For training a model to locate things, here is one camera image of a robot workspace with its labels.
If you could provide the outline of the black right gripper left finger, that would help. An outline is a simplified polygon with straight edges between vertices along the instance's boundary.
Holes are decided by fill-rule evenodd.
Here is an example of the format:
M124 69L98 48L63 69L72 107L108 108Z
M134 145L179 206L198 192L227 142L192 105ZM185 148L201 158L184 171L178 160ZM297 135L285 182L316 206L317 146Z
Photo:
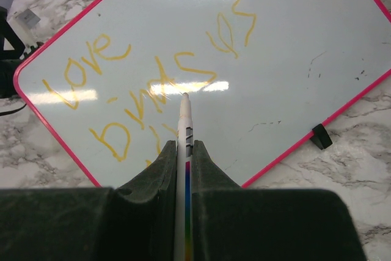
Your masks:
M2 260L172 260L176 143L119 188L1 190Z

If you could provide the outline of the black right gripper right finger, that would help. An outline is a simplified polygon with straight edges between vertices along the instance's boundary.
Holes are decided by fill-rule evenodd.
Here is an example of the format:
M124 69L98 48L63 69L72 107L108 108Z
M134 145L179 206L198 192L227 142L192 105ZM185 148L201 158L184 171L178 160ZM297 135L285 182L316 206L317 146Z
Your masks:
M351 215L326 189L244 189L195 141L195 260L365 260Z

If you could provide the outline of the white marker pen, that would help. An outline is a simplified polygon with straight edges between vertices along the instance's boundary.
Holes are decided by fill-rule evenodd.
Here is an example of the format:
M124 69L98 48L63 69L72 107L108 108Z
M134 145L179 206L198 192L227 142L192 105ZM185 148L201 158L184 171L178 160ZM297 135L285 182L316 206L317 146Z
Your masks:
M180 118L178 121L174 260L192 259L192 148L191 102L189 94L184 93L180 103Z

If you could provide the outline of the pink framed whiteboard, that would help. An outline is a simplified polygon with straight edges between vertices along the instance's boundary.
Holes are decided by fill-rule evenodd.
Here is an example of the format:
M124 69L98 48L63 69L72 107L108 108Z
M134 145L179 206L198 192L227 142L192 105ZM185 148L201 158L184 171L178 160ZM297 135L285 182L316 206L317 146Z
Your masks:
M101 186L194 137L238 184L390 74L380 0L95 0L15 73L15 87Z

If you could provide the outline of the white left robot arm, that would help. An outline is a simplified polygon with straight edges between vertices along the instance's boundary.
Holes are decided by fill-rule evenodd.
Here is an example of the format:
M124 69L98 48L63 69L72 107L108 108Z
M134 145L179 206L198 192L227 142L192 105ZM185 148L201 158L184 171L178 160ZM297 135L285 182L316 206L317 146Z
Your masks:
M1 99L17 95L13 77L24 49L24 43L7 22L7 9L1 7Z

